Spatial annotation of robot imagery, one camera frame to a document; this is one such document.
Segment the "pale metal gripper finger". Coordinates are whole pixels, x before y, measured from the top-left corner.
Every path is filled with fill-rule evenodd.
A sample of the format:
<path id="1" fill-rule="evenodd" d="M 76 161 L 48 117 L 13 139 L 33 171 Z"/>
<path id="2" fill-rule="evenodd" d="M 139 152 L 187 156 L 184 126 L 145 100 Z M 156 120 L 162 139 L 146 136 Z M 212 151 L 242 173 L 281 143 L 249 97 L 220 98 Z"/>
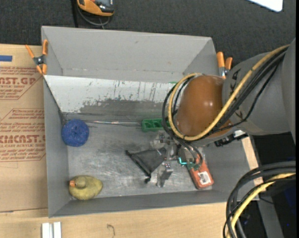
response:
<path id="1" fill-rule="evenodd" d="M 151 149 L 158 150 L 164 147 L 166 144 L 166 135 L 165 132 L 159 131 L 155 138 L 151 141 Z"/>
<path id="2" fill-rule="evenodd" d="M 164 187 L 165 182 L 170 178 L 173 173 L 173 169 L 169 163 L 163 162 L 157 169 L 157 187 Z"/>

